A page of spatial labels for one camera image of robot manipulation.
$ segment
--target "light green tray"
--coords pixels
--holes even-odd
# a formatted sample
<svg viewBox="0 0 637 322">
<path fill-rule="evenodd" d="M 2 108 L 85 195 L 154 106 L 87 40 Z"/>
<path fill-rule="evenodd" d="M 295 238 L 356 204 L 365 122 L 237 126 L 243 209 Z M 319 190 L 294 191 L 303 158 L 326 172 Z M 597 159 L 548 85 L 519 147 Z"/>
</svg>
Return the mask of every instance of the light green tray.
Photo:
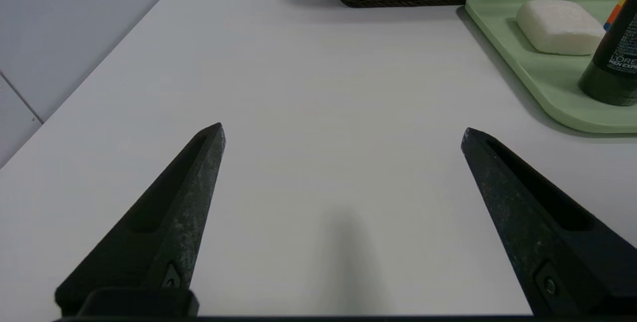
<svg viewBox="0 0 637 322">
<path fill-rule="evenodd" d="M 580 131 L 637 133 L 637 105 L 603 104 L 577 88 L 591 56 L 542 54 L 533 48 L 516 22 L 527 1 L 467 0 L 465 9 L 548 115 Z M 569 1 L 605 22 L 618 0 Z"/>
</svg>

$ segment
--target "soap bar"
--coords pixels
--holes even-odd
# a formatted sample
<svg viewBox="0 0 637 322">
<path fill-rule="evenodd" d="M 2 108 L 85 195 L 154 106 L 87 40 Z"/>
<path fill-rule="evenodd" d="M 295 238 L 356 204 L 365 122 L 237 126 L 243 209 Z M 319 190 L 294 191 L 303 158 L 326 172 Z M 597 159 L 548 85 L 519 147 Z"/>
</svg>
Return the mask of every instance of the soap bar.
<svg viewBox="0 0 637 322">
<path fill-rule="evenodd" d="M 536 50 L 550 54 L 592 54 L 606 33 L 596 18 L 566 0 L 530 0 L 520 7 L 517 23 Z"/>
</svg>

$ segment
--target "white table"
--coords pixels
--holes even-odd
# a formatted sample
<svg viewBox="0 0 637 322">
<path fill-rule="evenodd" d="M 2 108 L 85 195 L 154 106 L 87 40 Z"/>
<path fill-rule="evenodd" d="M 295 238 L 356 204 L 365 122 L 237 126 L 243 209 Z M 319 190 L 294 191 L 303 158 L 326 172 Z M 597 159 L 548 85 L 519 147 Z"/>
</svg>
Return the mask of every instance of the white table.
<svg viewBox="0 0 637 322">
<path fill-rule="evenodd" d="M 637 139 L 553 122 L 461 9 L 160 0 L 0 170 L 0 319 L 57 317 L 55 287 L 217 121 L 201 314 L 530 313 L 468 126 L 637 243 Z"/>
</svg>

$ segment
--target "black bottle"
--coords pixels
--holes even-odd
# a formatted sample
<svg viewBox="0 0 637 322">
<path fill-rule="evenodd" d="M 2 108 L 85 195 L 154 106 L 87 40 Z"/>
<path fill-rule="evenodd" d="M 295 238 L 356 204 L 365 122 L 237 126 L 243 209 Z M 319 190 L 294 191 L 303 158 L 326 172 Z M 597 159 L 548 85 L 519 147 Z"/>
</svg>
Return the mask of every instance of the black bottle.
<svg viewBox="0 0 637 322">
<path fill-rule="evenodd" d="M 637 103 L 637 0 L 626 0 L 578 84 L 605 104 Z"/>
</svg>

